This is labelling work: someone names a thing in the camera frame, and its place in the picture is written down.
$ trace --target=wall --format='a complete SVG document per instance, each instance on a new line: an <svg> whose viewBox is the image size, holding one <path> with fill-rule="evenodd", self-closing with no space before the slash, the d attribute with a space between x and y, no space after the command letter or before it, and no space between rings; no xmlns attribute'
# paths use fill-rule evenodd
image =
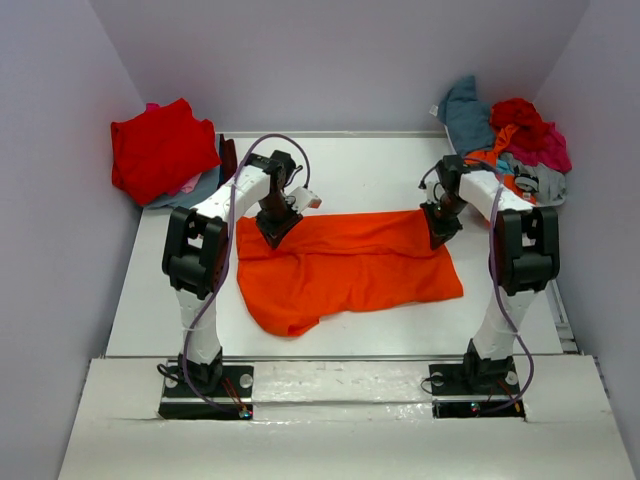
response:
<svg viewBox="0 0 640 480"><path fill-rule="evenodd" d="M425 130L451 83L533 98L587 0L91 0L145 101L224 130Z"/></svg>
<svg viewBox="0 0 640 480"><path fill-rule="evenodd" d="M637 0L593 0L536 104L566 134L574 164L560 212L560 289L580 346L600 357L640 474L638 18Z"/></svg>
<svg viewBox="0 0 640 480"><path fill-rule="evenodd" d="M85 0L0 2L0 478L57 478L139 212L109 122L140 97Z"/></svg>

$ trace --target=gray cloth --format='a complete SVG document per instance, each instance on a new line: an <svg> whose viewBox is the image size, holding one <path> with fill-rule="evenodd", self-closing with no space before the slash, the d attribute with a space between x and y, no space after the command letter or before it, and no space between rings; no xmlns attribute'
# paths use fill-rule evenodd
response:
<svg viewBox="0 0 640 480"><path fill-rule="evenodd" d="M516 185L518 185L518 177L524 177L527 183L531 179L537 180L537 192L533 193L540 205L555 207L562 205L567 199L567 184L562 173L552 170L542 163L536 167L524 165L511 153L503 153L500 158L506 160L512 168L516 177Z"/></svg>
<svg viewBox="0 0 640 480"><path fill-rule="evenodd" d="M220 183L220 166L212 168L208 172L204 172L200 175L200 180L196 184L196 187L191 193L178 192L175 195L160 195L149 205L149 208L162 208L162 207L184 207L192 208L200 202L203 202L216 190L218 190L218 184Z"/></svg>
<svg viewBox="0 0 640 480"><path fill-rule="evenodd" d="M438 120L447 126L453 148L462 157L493 148L496 135L489 125L490 115L489 104L478 100L473 75L458 80L438 105Z"/></svg>

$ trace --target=table surface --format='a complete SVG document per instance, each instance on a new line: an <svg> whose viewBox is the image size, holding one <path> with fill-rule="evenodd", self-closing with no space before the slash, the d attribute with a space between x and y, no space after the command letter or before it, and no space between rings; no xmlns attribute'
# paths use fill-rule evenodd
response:
<svg viewBox="0 0 640 480"><path fill-rule="evenodd" d="M311 160L311 189L323 200L307 215L412 210L424 201L417 188L422 174L450 153L444 137L314 137L296 136ZM243 155L254 138L237 138ZM257 153L290 152L295 147L270 139ZM302 182L302 172L297 182ZM257 207L250 210L255 215ZM107 356L175 356L182 330L178 301L161 259L169 210L145 210L116 313ZM229 279L218 300L218 332L228 358L405 357L460 355L482 323L491 295L487 268L486 223L468 207L464 226L447 247L464 286L464 297L411 304L389 310L344 312L321 320L299 338L264 332L249 315L235 279L237 254L232 250ZM555 329L556 306L541 294L531 306L522 336L536 354L562 353ZM516 353L521 353L516 346Z"/></svg>
<svg viewBox="0 0 640 480"><path fill-rule="evenodd" d="M213 422L157 418L156 360L94 360L60 479L633 479L593 359L535 362L527 421L434 420L427 362L258 362L254 420Z"/></svg>

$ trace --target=pink cloth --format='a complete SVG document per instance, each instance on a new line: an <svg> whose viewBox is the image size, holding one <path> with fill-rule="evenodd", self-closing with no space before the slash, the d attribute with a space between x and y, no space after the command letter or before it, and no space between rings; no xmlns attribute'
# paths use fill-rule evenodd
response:
<svg viewBox="0 0 640 480"><path fill-rule="evenodd" d="M510 144L506 151L513 153L516 160L520 160L525 165L535 167L539 163L542 163L560 173L567 173L571 170L571 160L567 153L567 141L562 134L556 130L555 123L549 123L549 130L547 130L547 133L544 135L544 141L547 146L535 152L514 144Z"/></svg>
<svg viewBox="0 0 640 480"><path fill-rule="evenodd" d="M152 112L154 110L158 110L159 108L160 108L160 105L157 103L147 103L147 108L145 109L145 112ZM197 175L194 175L189 180L187 180L187 183L185 183L183 186L176 188L174 190L170 190L167 193L173 196L173 195L176 195L178 192L184 192L184 193L193 192L193 190L196 188L198 180L200 180L200 175L202 175L202 173L198 173Z"/></svg>

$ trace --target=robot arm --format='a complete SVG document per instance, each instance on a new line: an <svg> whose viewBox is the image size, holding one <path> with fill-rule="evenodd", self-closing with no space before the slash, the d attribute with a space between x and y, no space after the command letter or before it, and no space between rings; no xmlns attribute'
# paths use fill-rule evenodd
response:
<svg viewBox="0 0 640 480"><path fill-rule="evenodd" d="M439 198L421 205L429 226L432 249L462 229L457 217L467 203L491 221L494 200L502 188L486 165L467 164L456 155L445 156L438 162L436 172L442 192ZM535 207L503 189L497 205L492 249L496 260L492 278L498 285L505 310L519 330L535 296L558 275L555 209ZM463 364L432 366L432 374L437 372L444 376L437 382L441 385L433 385L434 394L488 394L498 380L504 380L513 370L516 335L502 314L496 296L492 295L484 321L469 342Z"/></svg>
<svg viewBox="0 0 640 480"><path fill-rule="evenodd" d="M177 290L185 335L196 315L209 304L191 332L188 351L181 352L178 361L182 365L182 356L186 356L189 377L203 393L214 390L222 376L222 347L211 295L226 276L225 258L227 249L232 248L228 225L258 203L261 210L256 217L257 226L265 241L276 248L302 220L303 210L320 205L320 199L304 187L284 194L295 170L296 164L287 153L275 151L270 158L252 154L235 180L233 208L231 179L191 210L177 208L171 214L162 270Z"/></svg>

